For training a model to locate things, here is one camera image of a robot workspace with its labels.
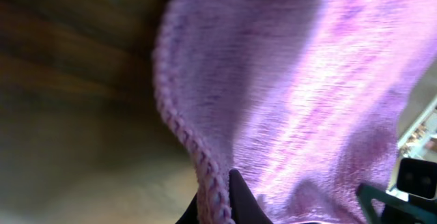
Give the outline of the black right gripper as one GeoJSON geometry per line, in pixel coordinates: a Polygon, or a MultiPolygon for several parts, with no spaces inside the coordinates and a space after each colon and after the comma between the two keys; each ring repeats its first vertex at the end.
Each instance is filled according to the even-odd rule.
{"type": "Polygon", "coordinates": [[[356,197],[369,224],[422,223],[436,224],[436,211],[426,210],[403,201],[368,184],[360,184],[356,197]],[[376,212],[372,201],[384,204],[381,215],[376,212]]]}

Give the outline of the pink microfiber cloth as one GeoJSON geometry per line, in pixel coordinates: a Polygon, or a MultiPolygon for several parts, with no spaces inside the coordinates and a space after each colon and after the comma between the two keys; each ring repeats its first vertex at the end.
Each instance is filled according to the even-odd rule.
{"type": "Polygon", "coordinates": [[[364,223],[397,124],[436,58],[436,0],[171,0],[158,110],[194,162],[197,221],[235,223],[238,170],[273,223],[364,223]]]}

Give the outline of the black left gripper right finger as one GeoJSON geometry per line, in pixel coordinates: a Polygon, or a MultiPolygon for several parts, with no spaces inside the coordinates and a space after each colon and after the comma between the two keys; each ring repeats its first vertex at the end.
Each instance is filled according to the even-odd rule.
{"type": "Polygon", "coordinates": [[[236,169],[229,171],[229,199],[236,224],[272,224],[236,169]]]}

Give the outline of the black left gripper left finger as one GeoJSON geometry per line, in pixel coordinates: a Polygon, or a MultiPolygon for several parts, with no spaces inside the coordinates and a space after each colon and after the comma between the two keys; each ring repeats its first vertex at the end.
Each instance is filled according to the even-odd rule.
{"type": "Polygon", "coordinates": [[[184,214],[177,220],[175,224],[199,224],[197,211],[197,195],[193,197],[184,214]]]}

